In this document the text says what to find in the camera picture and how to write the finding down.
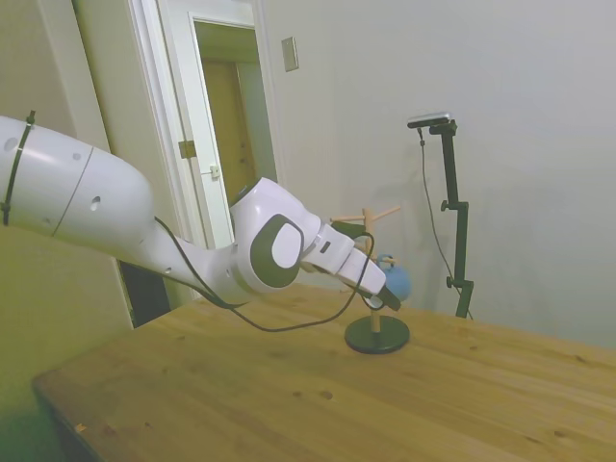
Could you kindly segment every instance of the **screw hole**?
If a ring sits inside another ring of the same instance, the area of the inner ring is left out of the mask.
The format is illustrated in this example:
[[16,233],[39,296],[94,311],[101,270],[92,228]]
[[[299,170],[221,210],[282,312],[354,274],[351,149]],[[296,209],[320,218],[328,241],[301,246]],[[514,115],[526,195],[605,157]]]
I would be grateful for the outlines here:
[[90,205],[90,210],[92,210],[94,212],[98,208],[98,204],[100,204],[100,196],[99,195],[92,200],[92,203]]

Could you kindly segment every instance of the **wooden table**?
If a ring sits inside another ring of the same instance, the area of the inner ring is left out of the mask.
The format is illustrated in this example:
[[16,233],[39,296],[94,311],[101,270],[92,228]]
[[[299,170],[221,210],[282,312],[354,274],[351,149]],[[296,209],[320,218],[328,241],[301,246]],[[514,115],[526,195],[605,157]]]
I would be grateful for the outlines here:
[[[287,325],[346,296],[296,285],[243,311]],[[366,356],[343,338],[366,314],[268,334],[195,302],[36,385],[95,460],[616,461],[616,352],[407,310],[411,343]]]

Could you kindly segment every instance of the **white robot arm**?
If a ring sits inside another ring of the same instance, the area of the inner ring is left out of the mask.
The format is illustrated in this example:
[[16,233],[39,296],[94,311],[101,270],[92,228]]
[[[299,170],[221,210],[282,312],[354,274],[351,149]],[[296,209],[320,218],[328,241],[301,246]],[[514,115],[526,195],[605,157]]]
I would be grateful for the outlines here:
[[399,307],[377,265],[368,262],[361,277],[367,257],[351,238],[270,180],[244,190],[231,207],[234,243],[206,250],[174,238],[155,218],[149,184],[118,157],[34,120],[2,116],[0,148],[5,225],[94,248],[201,293],[209,289],[223,307],[289,286],[300,268],[353,287],[359,282],[358,292],[378,297],[375,304]]

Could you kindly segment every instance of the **light switch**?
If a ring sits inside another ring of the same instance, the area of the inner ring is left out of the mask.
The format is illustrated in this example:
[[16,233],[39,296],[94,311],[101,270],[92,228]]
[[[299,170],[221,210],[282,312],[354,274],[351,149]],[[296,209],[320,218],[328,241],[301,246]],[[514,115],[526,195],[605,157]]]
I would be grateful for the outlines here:
[[295,37],[282,40],[282,57],[285,60],[285,70],[290,72],[299,68],[297,63],[297,50],[295,49]]

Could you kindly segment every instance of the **wooden door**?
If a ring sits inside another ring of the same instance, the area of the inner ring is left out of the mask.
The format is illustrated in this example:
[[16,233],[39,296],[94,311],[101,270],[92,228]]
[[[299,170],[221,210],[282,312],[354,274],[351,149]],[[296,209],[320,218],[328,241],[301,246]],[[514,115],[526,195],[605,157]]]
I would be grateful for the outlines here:
[[244,104],[235,63],[204,61],[205,86],[210,100],[218,155],[227,200],[233,200],[256,179]]

